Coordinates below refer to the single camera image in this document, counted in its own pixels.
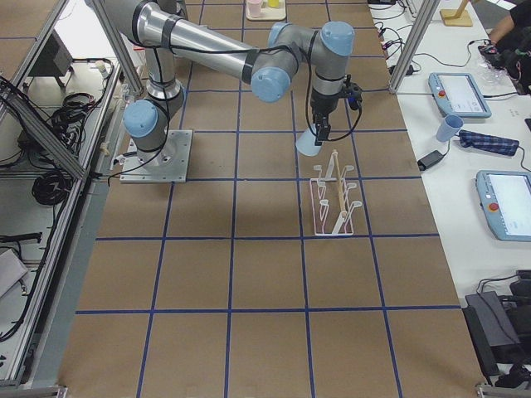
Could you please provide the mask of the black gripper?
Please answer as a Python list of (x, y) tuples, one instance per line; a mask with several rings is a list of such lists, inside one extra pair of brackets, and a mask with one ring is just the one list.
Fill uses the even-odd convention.
[(312, 121), (314, 123), (315, 145), (321, 145), (322, 142), (327, 142), (329, 140), (331, 126), (328, 122), (323, 122), (323, 120), (329, 119), (329, 115), (336, 110), (338, 102), (338, 93), (325, 95), (316, 89), (312, 89), (310, 107), (312, 110)]

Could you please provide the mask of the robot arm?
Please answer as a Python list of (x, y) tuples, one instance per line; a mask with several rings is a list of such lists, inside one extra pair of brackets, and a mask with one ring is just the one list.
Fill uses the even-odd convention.
[(300, 65), (309, 67), (307, 129), (295, 145), (305, 156), (316, 155), (329, 141), (329, 115), (346, 99), (361, 111), (361, 90), (347, 73), (354, 29), (346, 22), (327, 22), (319, 30), (277, 22), (268, 44), (257, 48), (201, 27), (159, 1), (104, 1), (112, 27), (145, 49), (147, 97), (124, 119), (139, 153), (152, 158), (168, 148), (165, 129), (182, 107), (184, 93), (175, 76), (175, 56), (230, 75), (251, 87), (266, 103), (281, 99)]

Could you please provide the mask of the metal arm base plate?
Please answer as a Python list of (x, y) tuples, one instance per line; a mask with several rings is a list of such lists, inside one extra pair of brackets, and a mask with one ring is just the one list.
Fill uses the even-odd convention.
[(129, 140), (128, 150), (135, 155), (124, 160), (124, 173), (119, 175), (122, 183), (166, 183), (186, 182), (190, 150), (192, 147), (192, 130), (170, 130), (162, 152), (148, 161), (147, 153), (138, 152), (133, 139)]

